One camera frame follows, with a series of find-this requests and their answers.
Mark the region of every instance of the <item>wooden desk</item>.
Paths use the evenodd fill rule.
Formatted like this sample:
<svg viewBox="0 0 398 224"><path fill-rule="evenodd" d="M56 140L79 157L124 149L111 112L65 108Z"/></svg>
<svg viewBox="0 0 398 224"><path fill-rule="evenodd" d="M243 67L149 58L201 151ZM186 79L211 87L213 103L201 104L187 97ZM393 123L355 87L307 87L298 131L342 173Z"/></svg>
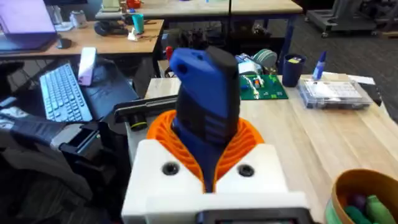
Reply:
<svg viewBox="0 0 398 224"><path fill-rule="evenodd" d="M303 9L291 0L232 0L232 15L241 14L291 14ZM145 18L166 19L170 17L227 16L228 0L149 0L136 12ZM99 12L97 19L121 17L121 12Z"/></svg>
<svg viewBox="0 0 398 224"><path fill-rule="evenodd" d="M151 20L145 25L144 38L138 42L127 40L126 36L109 35L100 36L94 31L94 22L89 22L88 27L84 29L73 29L68 32L60 32L63 38L72 40L72 46L69 49L58 49L55 42L45 52L32 52L24 54L2 54L2 58L13 57L54 57L80 55L83 47L96 47L98 54L152 54L161 34L163 20Z"/></svg>
<svg viewBox="0 0 398 224"><path fill-rule="evenodd" d="M167 22L225 20L228 18L228 0L148 0L136 12L147 19L166 19ZM289 52L293 37L294 20L303 9L292 0L232 0L233 19L287 19L285 42L279 60ZM96 19L120 19L121 12L99 12ZM279 65L282 73L283 63Z"/></svg>
<svg viewBox="0 0 398 224"><path fill-rule="evenodd" d="M152 79L146 98L177 94L179 86L177 78ZM333 181L344 170L362 167L398 179L398 126L376 104L361 111L310 110L295 88L286 92L289 100L242 101L240 116L275 146L289 189L305 192L316 221L324 223Z"/></svg>

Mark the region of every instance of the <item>green circuit board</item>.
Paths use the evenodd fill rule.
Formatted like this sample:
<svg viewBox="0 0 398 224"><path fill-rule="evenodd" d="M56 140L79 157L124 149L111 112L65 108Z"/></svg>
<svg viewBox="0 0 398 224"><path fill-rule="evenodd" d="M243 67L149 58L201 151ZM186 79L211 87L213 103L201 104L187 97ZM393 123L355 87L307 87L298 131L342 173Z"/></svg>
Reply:
<svg viewBox="0 0 398 224"><path fill-rule="evenodd" d="M240 75L241 100L280 100L288 99L276 75L260 75L262 84L256 88L257 75Z"/></svg>

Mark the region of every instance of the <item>wooden bowl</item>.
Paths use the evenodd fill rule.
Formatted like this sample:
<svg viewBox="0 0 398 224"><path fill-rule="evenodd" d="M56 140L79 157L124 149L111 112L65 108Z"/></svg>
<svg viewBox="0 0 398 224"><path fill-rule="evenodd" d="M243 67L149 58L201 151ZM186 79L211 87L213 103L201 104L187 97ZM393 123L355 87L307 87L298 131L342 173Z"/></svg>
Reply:
<svg viewBox="0 0 398 224"><path fill-rule="evenodd" d="M325 210L328 224L354 224L343 210L347 198L354 194L376 195L398 220L398 181L373 170L353 169L342 173L333 185Z"/></svg>

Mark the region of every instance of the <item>computer keyboard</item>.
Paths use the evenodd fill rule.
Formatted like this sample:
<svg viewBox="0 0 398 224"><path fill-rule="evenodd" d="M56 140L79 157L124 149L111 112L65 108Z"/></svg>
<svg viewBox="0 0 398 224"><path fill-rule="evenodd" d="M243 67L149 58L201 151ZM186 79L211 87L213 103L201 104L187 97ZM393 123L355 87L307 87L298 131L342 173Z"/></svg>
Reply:
<svg viewBox="0 0 398 224"><path fill-rule="evenodd" d="M45 115L52 121L91 121L93 119L70 64L40 77Z"/></svg>

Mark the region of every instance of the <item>clear plastic container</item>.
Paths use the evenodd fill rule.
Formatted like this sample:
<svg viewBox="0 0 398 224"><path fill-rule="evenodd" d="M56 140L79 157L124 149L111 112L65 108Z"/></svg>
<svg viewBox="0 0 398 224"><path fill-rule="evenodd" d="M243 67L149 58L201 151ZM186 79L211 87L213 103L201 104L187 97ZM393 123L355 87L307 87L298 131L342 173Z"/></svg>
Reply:
<svg viewBox="0 0 398 224"><path fill-rule="evenodd" d="M297 88L307 108L359 110L373 102L356 81L301 79Z"/></svg>

